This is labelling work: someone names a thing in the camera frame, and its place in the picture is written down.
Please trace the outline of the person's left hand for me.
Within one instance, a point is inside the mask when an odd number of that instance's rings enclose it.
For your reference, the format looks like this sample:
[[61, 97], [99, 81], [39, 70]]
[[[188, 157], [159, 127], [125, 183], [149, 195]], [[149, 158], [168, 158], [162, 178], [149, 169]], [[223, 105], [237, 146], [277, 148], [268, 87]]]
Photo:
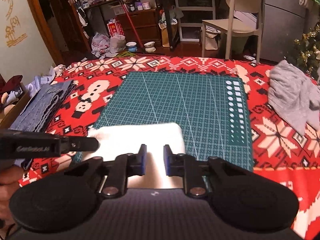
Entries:
[[7, 224], [13, 222], [9, 202], [12, 195], [20, 188], [18, 181], [23, 177], [23, 174], [24, 170], [16, 165], [1, 172], [1, 220], [4, 220]]

